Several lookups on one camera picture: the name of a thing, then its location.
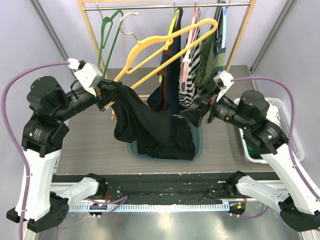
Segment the green velvet hanger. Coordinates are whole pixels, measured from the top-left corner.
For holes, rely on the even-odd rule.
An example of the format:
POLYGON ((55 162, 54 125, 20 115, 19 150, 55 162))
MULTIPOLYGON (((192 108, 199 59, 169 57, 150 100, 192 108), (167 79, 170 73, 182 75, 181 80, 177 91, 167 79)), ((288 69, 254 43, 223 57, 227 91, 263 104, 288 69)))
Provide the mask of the green velvet hanger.
MULTIPOLYGON (((107 45, 107 41, 108 41, 108 39, 110 37, 111 30, 113 28, 113 25, 114 25, 113 20, 117 15, 121 15, 123 17, 124 13, 123 13, 123 11, 121 9, 117 9, 113 13, 112 16, 110 16, 110 17, 108 17, 108 16, 102 17, 102 22, 101 22, 101 26, 100 26, 100 46, 99 46, 99 50, 98 50, 98 67, 101 66, 101 63, 102 63, 102 60, 103 60, 102 53, 103 53, 103 50, 105 49, 105 47, 107 45), (107 31, 107 34, 105 34, 105 30, 106 30, 107 24, 110 24, 110 25, 109 25, 109 29, 107 31)), ((118 36, 119 36, 119 32, 120 32, 120 27, 117 28, 117 31, 116 31, 115 36, 113 38, 112 45, 110 47, 108 58, 106 60, 104 68, 103 68, 103 75, 104 76, 107 73, 108 66, 109 66, 109 63, 110 63, 110 60, 111 60, 111 57, 112 57, 112 53, 114 51, 114 47, 116 45, 116 42, 117 42, 117 39, 118 39, 118 36)))

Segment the orange yellow hanger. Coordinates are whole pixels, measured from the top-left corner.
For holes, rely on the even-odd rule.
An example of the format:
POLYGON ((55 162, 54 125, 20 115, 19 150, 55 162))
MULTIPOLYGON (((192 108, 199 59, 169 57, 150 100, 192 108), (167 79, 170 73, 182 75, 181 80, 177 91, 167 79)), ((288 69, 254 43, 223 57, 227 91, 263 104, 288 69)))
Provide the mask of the orange yellow hanger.
POLYGON ((190 48, 192 48, 195 45, 199 44, 202 40, 204 40, 207 37, 209 37, 210 35, 212 35, 218 28, 218 22, 213 18, 205 18, 203 20, 200 20, 197 23, 191 24, 191 25, 189 25, 187 27, 184 27, 184 28, 182 28, 182 29, 180 29, 178 31, 175 31, 170 35, 168 35, 168 34, 167 35, 155 35, 155 36, 149 36, 149 37, 147 37, 147 38, 145 38, 143 40, 138 40, 137 44, 129 52, 124 67, 122 68, 120 73, 114 78, 113 81, 116 82, 116 83, 119 82, 120 79, 123 76, 132 74, 137 69, 142 67, 144 64, 146 64, 147 62, 152 60, 154 57, 156 57, 158 54, 163 52, 167 40, 170 40, 170 43, 169 43, 169 46, 170 46, 173 43, 174 38, 176 38, 178 36, 181 36, 184 33, 190 32, 191 30, 199 28, 199 27, 201 27, 203 25, 211 25, 211 29, 209 31, 207 31, 205 34, 203 34, 202 36, 200 36, 194 42, 188 44, 187 47, 182 49, 180 52, 175 54, 173 57, 171 57, 170 59, 168 59, 167 61, 165 61, 161 65, 159 65, 157 68, 155 68, 149 74, 147 74, 146 76, 141 78, 135 84, 133 84, 131 86, 132 89, 135 89, 135 88, 139 87, 140 85, 142 85, 145 81, 147 81, 149 78, 151 78, 152 76, 157 74, 160 70, 162 70, 163 68, 168 66, 170 63, 172 63, 178 57, 181 57, 183 54, 185 54, 187 52, 187 50, 189 50, 190 48), (132 64, 133 64, 134 60, 140 54, 140 52, 142 52, 144 49, 149 48, 150 46, 156 45, 156 44, 162 44, 161 48, 157 49, 154 53, 152 53, 150 56, 148 56, 142 62, 137 64, 135 67, 132 67, 132 64))

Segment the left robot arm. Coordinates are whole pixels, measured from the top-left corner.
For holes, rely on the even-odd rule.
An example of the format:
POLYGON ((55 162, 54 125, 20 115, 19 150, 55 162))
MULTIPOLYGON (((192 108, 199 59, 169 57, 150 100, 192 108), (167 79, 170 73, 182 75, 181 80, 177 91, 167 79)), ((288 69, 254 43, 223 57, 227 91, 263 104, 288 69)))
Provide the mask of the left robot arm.
POLYGON ((21 199, 7 212, 7 219, 27 221, 28 230, 40 233, 59 226, 69 209, 82 200, 100 200, 106 195, 106 179, 94 173, 65 190, 50 190, 55 161, 69 132, 65 122, 93 105, 102 109, 116 96, 117 88, 112 81, 100 79, 93 90, 96 96, 83 87, 65 93, 52 76, 32 83, 27 100, 33 114, 23 128, 21 141, 30 168, 24 173, 29 179, 27 202, 22 207, 21 199))

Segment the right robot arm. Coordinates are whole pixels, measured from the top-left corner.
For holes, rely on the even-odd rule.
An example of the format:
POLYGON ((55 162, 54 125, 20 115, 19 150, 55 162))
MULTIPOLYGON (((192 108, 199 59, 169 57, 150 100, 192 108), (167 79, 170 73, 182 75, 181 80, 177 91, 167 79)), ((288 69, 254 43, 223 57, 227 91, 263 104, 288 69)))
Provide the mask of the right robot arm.
POLYGON ((226 193, 258 200, 276 211, 293 230, 305 232, 320 228, 320 200, 303 182, 299 163, 293 163, 291 144, 273 119, 273 106, 256 90, 246 90, 238 103, 227 96, 201 98, 200 104, 181 111, 181 115, 198 127, 209 113, 208 123, 217 118, 243 131, 243 140, 260 155, 279 177, 285 190, 278 190, 236 171, 226 180, 226 193))

